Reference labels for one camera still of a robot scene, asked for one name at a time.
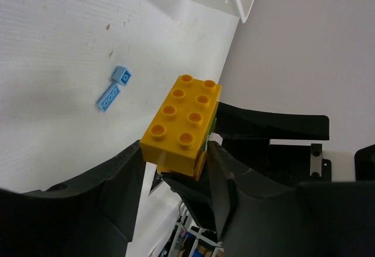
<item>yellow lego brick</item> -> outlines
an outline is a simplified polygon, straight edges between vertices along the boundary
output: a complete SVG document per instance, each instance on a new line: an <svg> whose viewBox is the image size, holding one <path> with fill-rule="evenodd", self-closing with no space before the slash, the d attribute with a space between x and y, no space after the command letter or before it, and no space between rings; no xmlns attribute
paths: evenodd
<svg viewBox="0 0 375 257"><path fill-rule="evenodd" d="M167 173L171 172L168 168L164 168L162 166L158 166L157 171L159 174L162 174L162 172L167 172Z"/></svg>
<svg viewBox="0 0 375 257"><path fill-rule="evenodd" d="M160 170L194 176L220 92L221 85L212 80L180 76L141 139L144 160Z"/></svg>
<svg viewBox="0 0 375 257"><path fill-rule="evenodd" d="M194 175L193 175L193 178L196 181L199 181L199 179L200 179L200 175L201 175L202 170L204 168L204 163L206 161L206 158L207 158L207 152L203 152L199 156L199 160L198 160L197 165L194 169Z"/></svg>

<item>blue lego brick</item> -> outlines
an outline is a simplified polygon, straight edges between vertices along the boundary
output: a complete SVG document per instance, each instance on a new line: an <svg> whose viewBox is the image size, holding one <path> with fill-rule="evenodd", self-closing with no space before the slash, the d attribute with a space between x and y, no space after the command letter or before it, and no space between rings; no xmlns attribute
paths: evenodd
<svg viewBox="0 0 375 257"><path fill-rule="evenodd" d="M118 66L112 75L112 79L118 84L125 86L131 77L131 73L125 67Z"/></svg>
<svg viewBox="0 0 375 257"><path fill-rule="evenodd" d="M100 97L100 99L96 102L98 108L102 112L106 112L108 108L112 105L113 101L117 98L120 94L121 90L116 83L112 83L105 93Z"/></svg>

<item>lego stud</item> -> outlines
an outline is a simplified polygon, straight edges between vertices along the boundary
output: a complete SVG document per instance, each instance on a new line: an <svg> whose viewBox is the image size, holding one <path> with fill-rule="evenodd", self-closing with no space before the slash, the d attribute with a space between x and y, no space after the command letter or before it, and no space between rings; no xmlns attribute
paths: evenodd
<svg viewBox="0 0 375 257"><path fill-rule="evenodd" d="M162 114L167 121L171 121L176 118L177 109L174 106L165 106L162 108Z"/></svg>
<svg viewBox="0 0 375 257"><path fill-rule="evenodd" d="M178 142L184 150L191 149L194 146L194 141L194 136L188 132L185 132L178 137Z"/></svg>
<svg viewBox="0 0 375 257"><path fill-rule="evenodd" d="M150 134L155 141L161 141L165 137L166 128L159 124L154 125L150 129Z"/></svg>
<svg viewBox="0 0 375 257"><path fill-rule="evenodd" d="M175 89L172 91L172 96L178 103L181 103L185 99L186 93L181 89Z"/></svg>
<svg viewBox="0 0 375 257"><path fill-rule="evenodd" d="M210 107L210 98L205 95L198 96L196 101L200 107L206 109Z"/></svg>
<svg viewBox="0 0 375 257"><path fill-rule="evenodd" d="M191 127L200 127L203 123L203 116L198 112L191 113L187 118Z"/></svg>
<svg viewBox="0 0 375 257"><path fill-rule="evenodd" d="M214 93L216 91L216 83L213 80L206 80L203 82L203 89L206 92Z"/></svg>
<svg viewBox="0 0 375 257"><path fill-rule="evenodd" d="M179 79L185 87L191 87L193 85L193 77L189 74L184 74L180 76Z"/></svg>

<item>black plastic part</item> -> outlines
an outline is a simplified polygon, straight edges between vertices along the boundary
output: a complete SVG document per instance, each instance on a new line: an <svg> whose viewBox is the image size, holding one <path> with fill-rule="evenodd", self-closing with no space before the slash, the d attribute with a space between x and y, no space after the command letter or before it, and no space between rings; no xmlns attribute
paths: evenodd
<svg viewBox="0 0 375 257"><path fill-rule="evenodd" d="M296 190L308 201L329 256L374 256L375 182L305 183Z"/></svg>
<svg viewBox="0 0 375 257"><path fill-rule="evenodd" d="M310 146L269 145L269 139L223 139L226 151L259 174L285 186L307 181L331 181L330 160L322 161L322 176L310 176Z"/></svg>
<svg viewBox="0 0 375 257"><path fill-rule="evenodd" d="M217 168L213 168L208 164L210 175L210 187L212 192L213 213L215 217L215 225L217 238L223 239L231 218L237 208L236 187L232 178L232 173L225 172L225 164L230 166L230 160L224 149L208 150L207 162L216 162Z"/></svg>
<svg viewBox="0 0 375 257"><path fill-rule="evenodd" d="M228 256L373 256L375 182L307 182L289 188L208 143L210 181L231 180L235 190L213 191L215 221ZM227 196L236 206L228 215Z"/></svg>
<svg viewBox="0 0 375 257"><path fill-rule="evenodd" d="M236 187L237 207L231 216L226 215L227 205L214 204L215 221L230 218L223 238L225 254L323 256L312 214L294 189L243 165L216 142L209 142L207 151L210 181L231 177ZM226 196L216 195L213 201Z"/></svg>
<svg viewBox="0 0 375 257"><path fill-rule="evenodd" d="M375 180L375 145L361 149L354 156L356 180Z"/></svg>
<svg viewBox="0 0 375 257"><path fill-rule="evenodd" d="M180 195L198 226L216 231L207 165L199 182L177 173L163 173L163 180Z"/></svg>
<svg viewBox="0 0 375 257"><path fill-rule="evenodd" d="M215 132L228 139L329 140L325 115L286 115L219 103Z"/></svg>
<svg viewBox="0 0 375 257"><path fill-rule="evenodd" d="M139 141L47 191L0 190L1 256L119 256L132 241L145 162Z"/></svg>

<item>white table surface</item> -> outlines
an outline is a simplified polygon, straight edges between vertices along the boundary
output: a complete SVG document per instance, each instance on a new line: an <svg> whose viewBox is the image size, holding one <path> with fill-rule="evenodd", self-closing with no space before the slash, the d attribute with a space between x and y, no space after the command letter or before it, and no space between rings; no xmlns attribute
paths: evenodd
<svg viewBox="0 0 375 257"><path fill-rule="evenodd" d="M45 190L140 139L178 75L219 80L237 23L187 0L0 0L0 187ZM102 113L117 65L132 77Z"/></svg>

